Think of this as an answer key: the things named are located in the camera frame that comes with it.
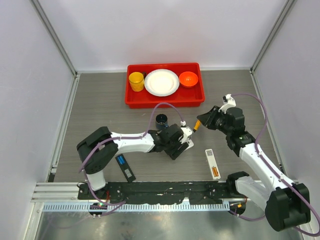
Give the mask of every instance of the white plate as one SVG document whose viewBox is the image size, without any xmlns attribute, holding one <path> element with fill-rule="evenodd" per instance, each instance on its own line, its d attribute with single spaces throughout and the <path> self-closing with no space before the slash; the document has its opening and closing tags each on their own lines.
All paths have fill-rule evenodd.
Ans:
<svg viewBox="0 0 320 240">
<path fill-rule="evenodd" d="M 179 84 L 179 77 L 173 71 L 167 69 L 154 70 L 144 80 L 145 89 L 158 97 L 173 94 L 177 91 Z"/>
</svg>

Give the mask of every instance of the wall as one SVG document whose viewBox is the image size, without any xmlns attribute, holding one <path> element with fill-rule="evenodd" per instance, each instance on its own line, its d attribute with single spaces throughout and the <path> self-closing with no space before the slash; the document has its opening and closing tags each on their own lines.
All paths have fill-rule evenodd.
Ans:
<svg viewBox="0 0 320 240">
<path fill-rule="evenodd" d="M 79 71 L 251 67 L 285 0 L 40 0 Z"/>
<path fill-rule="evenodd" d="M 256 71 L 285 170 L 306 184 L 318 213 L 319 9 L 318 0 L 297 1 Z"/>
<path fill-rule="evenodd" d="M 0 1 L 0 36 L 0 233 L 16 240 L 46 180 L 72 75 L 29 1 Z"/>
</svg>

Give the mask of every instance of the floor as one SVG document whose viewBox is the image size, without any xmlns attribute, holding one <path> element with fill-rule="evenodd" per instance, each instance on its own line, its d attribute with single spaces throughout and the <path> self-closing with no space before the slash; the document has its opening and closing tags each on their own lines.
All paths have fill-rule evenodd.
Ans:
<svg viewBox="0 0 320 240">
<path fill-rule="evenodd" d="M 248 202 L 245 216 L 263 212 Z M 88 212 L 43 212 L 37 240 L 302 240 L 295 229 L 276 232 L 266 219 L 245 221 L 226 211 L 117 212 L 89 219 Z"/>
<path fill-rule="evenodd" d="M 201 75 L 205 102 L 199 107 L 179 108 L 187 125 L 192 128 L 197 115 L 208 112 L 214 105 L 222 104 L 223 95 L 256 93 L 248 70 L 202 71 Z M 112 132 L 124 134 L 145 131 L 152 109 L 130 109 L 124 102 L 125 87 L 126 73 L 81 74 L 55 182 L 84 180 L 84 176 L 78 174 L 81 161 L 76 145 L 97 128 L 107 126 Z M 250 97 L 239 96 L 235 99 L 237 106 L 243 109 L 247 130 L 253 136 L 257 136 L 264 123 L 261 107 Z M 180 122 L 179 116 L 171 108 L 158 109 L 157 113 L 166 114 L 169 124 Z M 192 140 L 194 147 L 175 161 L 164 152 L 132 152 L 126 153 L 125 157 L 137 181 L 208 181 L 212 178 L 206 162 L 205 149 L 213 149 L 221 180 L 238 171 L 245 171 L 254 179 L 258 179 L 249 166 L 228 148 L 223 133 L 200 127 Z M 267 132 L 261 138 L 260 144 L 269 158 L 278 164 Z M 126 181 L 116 160 L 107 165 L 104 176 L 107 181 Z"/>
</svg>

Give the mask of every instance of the dark blue mug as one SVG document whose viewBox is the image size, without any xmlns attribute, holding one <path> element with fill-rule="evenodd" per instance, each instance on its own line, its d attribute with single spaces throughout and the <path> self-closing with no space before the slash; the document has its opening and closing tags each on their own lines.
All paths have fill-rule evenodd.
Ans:
<svg viewBox="0 0 320 240">
<path fill-rule="evenodd" d="M 159 114 L 155 117 L 155 127 L 158 130 L 164 130 L 168 125 L 168 117 L 164 114 Z"/>
</svg>

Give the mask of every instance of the wooden tabletop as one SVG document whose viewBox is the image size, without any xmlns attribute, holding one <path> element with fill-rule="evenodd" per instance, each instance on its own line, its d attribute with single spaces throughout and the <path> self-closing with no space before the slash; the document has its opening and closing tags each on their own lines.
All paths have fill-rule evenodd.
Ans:
<svg viewBox="0 0 320 240">
<path fill-rule="evenodd" d="M 248 70 L 202 71 L 201 75 L 205 102 L 199 107 L 179 108 L 187 126 L 191 128 L 196 123 L 197 115 L 208 112 L 214 105 L 222 105 L 223 95 L 256 94 Z M 141 133 L 146 130 L 152 109 L 130 109 L 124 102 L 125 87 L 126 73 L 81 74 L 55 182 L 84 180 L 84 176 L 78 174 L 81 161 L 76 145 L 97 128 L 107 126 L 110 131 L 123 134 Z M 247 96 L 238 96 L 235 100 L 237 106 L 243 109 L 246 129 L 253 136 L 257 136 L 264 124 L 259 103 Z M 169 125 L 180 123 L 178 114 L 172 108 L 160 108 L 156 113 L 166 114 Z M 213 149 L 221 180 L 238 171 L 245 171 L 257 180 L 250 167 L 228 148 L 225 137 L 219 131 L 200 127 L 192 136 L 194 147 L 183 152 L 176 160 L 171 160 L 165 152 L 132 152 L 126 153 L 125 157 L 137 181 L 207 181 L 212 178 L 206 162 L 205 149 Z M 261 138 L 260 145 L 268 157 L 278 165 L 268 132 Z M 115 159 L 104 169 L 104 176 L 107 181 L 126 181 Z"/>
</svg>

